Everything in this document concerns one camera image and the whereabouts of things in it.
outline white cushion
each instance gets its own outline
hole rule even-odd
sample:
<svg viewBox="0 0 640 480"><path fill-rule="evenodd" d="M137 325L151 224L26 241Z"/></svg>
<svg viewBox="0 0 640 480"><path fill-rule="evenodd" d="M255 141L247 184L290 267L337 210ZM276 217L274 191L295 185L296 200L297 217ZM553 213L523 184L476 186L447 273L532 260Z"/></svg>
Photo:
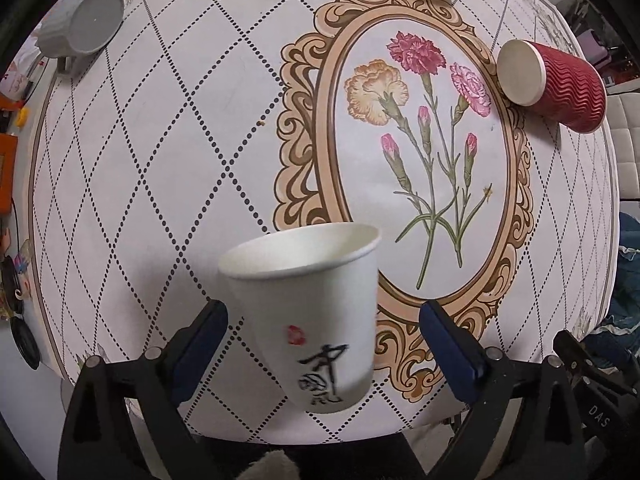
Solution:
<svg viewBox="0 0 640 480"><path fill-rule="evenodd" d="M640 93L609 96L607 121L616 150L620 198L640 200Z"/></svg>

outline table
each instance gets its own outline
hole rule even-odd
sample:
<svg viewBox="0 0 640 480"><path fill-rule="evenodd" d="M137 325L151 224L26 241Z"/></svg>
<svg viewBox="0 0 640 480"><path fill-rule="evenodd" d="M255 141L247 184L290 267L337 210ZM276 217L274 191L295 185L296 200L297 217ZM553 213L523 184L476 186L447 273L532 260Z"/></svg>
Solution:
<svg viewBox="0 0 640 480"><path fill-rule="evenodd" d="M136 358L219 298L230 325L180 407L190 429L355 440L462 408L417 329L424 298L530 361L606 312L609 127L526 114L495 75L511 38L580 54L546 0L126 1L108 48L52 82L32 158L34 289L72 381L87 355ZM384 233L376 373L362 402L314 415L284 396L216 263L351 220Z"/></svg>

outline metal screw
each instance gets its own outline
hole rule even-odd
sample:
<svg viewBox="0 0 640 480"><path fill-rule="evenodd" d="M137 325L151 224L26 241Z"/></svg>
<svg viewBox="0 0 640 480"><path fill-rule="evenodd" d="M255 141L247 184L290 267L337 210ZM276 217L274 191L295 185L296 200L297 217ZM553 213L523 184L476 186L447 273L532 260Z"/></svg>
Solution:
<svg viewBox="0 0 640 480"><path fill-rule="evenodd" d="M499 348L496 348L495 346L489 346L489 348L487 348L485 352L486 352L486 356L489 359L491 359L491 361L499 361L500 359L502 359L502 356L504 355L502 353L502 350L500 350Z"/></svg>
<svg viewBox="0 0 640 480"><path fill-rule="evenodd" d="M562 361L558 356L555 356L555 355L550 355L548 358L546 358L546 361L550 365L552 365L553 368L559 368L562 366Z"/></svg>
<svg viewBox="0 0 640 480"><path fill-rule="evenodd" d="M88 366L89 368L93 368L94 366L97 366L99 364L100 364L99 355L92 355L91 357L87 358L87 360L84 362L84 365Z"/></svg>
<svg viewBox="0 0 640 480"><path fill-rule="evenodd" d="M145 352L145 358L152 361L153 359L158 359L160 354L162 353L162 349L157 346L152 346Z"/></svg>

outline yellow object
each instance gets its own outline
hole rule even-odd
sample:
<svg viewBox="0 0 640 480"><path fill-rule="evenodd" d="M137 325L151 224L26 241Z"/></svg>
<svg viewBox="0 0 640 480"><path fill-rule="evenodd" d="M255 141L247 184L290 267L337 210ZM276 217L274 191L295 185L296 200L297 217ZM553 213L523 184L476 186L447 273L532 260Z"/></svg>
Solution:
<svg viewBox="0 0 640 480"><path fill-rule="evenodd" d="M29 109L27 107L20 108L20 111L18 111L18 116L15 119L15 125L18 128L21 128L27 123L28 119L29 119Z"/></svg>

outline diamond pattern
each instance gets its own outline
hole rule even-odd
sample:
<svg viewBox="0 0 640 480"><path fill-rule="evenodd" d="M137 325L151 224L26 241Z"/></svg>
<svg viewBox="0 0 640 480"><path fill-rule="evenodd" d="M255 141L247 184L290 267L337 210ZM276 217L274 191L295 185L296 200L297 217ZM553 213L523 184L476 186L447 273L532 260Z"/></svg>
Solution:
<svg viewBox="0 0 640 480"><path fill-rule="evenodd" d="M408 402L380 370L352 408L302 412L270 376L217 272L222 253L274 229L282 48L311 32L312 11L329 1L132 0L108 48L72 82L55 83L30 220L40 304L72 380L76 354L99 345L111 361L137 358L219 298L231 324L180 407L193 431L316 444L461 410L444 381ZM572 40L544 0L454 4L494 55L514 37ZM534 231L482 342L539 361L558 330L593 326L609 301L617 183L606 128L580 136L532 115L526 132ZM317 188L315 174L307 185Z"/></svg>

